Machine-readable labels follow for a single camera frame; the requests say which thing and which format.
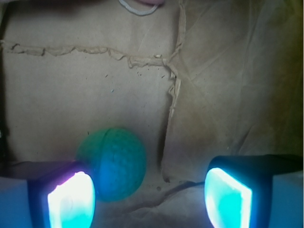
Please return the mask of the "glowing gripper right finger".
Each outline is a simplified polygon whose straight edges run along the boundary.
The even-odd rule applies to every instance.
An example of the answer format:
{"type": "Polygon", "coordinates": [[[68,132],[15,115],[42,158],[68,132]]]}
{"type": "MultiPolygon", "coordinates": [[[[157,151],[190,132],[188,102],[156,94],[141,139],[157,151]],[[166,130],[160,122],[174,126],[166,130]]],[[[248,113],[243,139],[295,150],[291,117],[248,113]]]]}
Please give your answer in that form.
{"type": "Polygon", "coordinates": [[[304,159],[299,155],[217,156],[204,199],[215,228],[301,228],[304,159]]]}

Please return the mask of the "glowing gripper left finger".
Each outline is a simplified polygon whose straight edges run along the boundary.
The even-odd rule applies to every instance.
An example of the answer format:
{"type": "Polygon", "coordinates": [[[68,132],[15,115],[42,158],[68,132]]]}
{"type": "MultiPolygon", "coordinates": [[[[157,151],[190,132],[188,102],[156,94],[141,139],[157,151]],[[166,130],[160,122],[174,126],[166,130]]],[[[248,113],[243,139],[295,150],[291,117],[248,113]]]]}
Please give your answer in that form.
{"type": "Polygon", "coordinates": [[[95,188],[82,163],[1,164],[2,228],[89,228],[94,212],[95,188]]]}

